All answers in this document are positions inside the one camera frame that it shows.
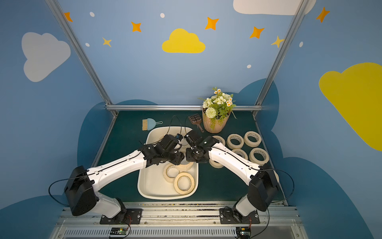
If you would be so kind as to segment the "cream masking tape roll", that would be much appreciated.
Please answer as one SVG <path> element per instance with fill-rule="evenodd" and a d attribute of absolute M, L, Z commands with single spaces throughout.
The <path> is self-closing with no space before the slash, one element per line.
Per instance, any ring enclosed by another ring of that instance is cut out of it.
<path fill-rule="evenodd" d="M 237 154 L 240 157 L 244 158 L 245 160 L 248 159 L 247 153 L 244 150 L 242 150 L 242 149 L 233 149 L 232 152 L 234 152 L 235 154 Z"/>
<path fill-rule="evenodd" d="M 212 137 L 214 137 L 215 139 L 217 139 L 220 143 L 222 143 L 223 145 L 226 145 L 226 141 L 223 137 L 221 136 L 218 136 L 218 135 L 213 135 Z"/>
<path fill-rule="evenodd" d="M 189 173 L 182 172 L 175 178 L 174 188 L 181 195 L 190 194 L 195 188 L 195 180 Z"/>
<path fill-rule="evenodd" d="M 218 162 L 211 160 L 211 159 L 209 160 L 209 163 L 212 167 L 217 168 L 217 169 L 224 167 L 221 163 L 218 163 Z"/>
<path fill-rule="evenodd" d="M 244 145 L 244 139 L 239 134 L 230 134 L 226 140 L 226 144 L 230 149 L 241 149 Z"/>
<path fill-rule="evenodd" d="M 255 131 L 248 131 L 244 135 L 244 142 L 247 146 L 256 148 L 262 142 L 262 137 Z"/>
<path fill-rule="evenodd" d="M 188 162 L 187 164 L 176 165 L 176 169 L 179 172 L 186 172 L 186 171 L 190 170 L 193 166 L 194 166 L 194 162 Z"/>
<path fill-rule="evenodd" d="M 253 148 L 250 151 L 249 159 L 252 163 L 256 163 L 260 166 L 267 164 L 270 160 L 269 154 L 262 148 Z"/>
<path fill-rule="evenodd" d="M 180 173 L 180 171 L 176 167 L 176 165 L 169 163 L 164 168 L 163 177 L 164 177 L 166 182 L 174 183 L 175 178 L 178 176 L 179 173 Z"/>

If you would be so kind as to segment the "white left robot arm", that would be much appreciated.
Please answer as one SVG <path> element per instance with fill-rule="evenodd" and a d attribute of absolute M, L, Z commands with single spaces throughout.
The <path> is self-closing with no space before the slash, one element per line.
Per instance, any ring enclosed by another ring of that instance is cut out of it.
<path fill-rule="evenodd" d="M 107 184 L 137 170 L 162 162 L 179 165 L 184 159 L 180 152 L 183 136 L 165 135 L 156 145 L 145 144 L 133 153 L 110 163 L 85 169 L 75 168 L 64 188 L 71 213 L 81 216 L 88 212 L 98 213 L 108 218 L 120 215 L 125 207 L 120 200 L 110 198 L 99 191 Z"/>

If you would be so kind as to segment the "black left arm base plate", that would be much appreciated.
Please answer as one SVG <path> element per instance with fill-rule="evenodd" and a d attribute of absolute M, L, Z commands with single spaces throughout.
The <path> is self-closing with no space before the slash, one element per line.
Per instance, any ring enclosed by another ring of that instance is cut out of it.
<path fill-rule="evenodd" d="M 142 211 L 142 209 L 122 209 L 113 218 L 102 215 L 99 223 L 101 225 L 139 225 L 142 218 Z"/>

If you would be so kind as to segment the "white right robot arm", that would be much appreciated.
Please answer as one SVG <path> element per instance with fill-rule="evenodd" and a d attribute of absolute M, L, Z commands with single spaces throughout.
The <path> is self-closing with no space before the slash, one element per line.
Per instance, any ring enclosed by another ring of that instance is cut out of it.
<path fill-rule="evenodd" d="M 225 147 L 218 139 L 212 136 L 203 138 L 195 130 L 189 131 L 185 139 L 190 145 L 186 149 L 188 162 L 204 163 L 211 160 L 220 163 L 248 185 L 248 193 L 234 206 L 236 213 L 245 217 L 255 210 L 267 211 L 280 189 L 275 170 L 246 160 Z"/>

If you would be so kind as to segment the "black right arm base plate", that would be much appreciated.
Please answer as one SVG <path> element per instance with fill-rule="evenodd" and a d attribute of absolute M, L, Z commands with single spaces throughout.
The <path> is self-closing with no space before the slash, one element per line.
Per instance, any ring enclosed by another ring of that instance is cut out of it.
<path fill-rule="evenodd" d="M 260 224 L 258 211 L 251 212 L 248 216 L 241 215 L 236 209 L 224 207 L 219 209 L 221 224 Z"/>

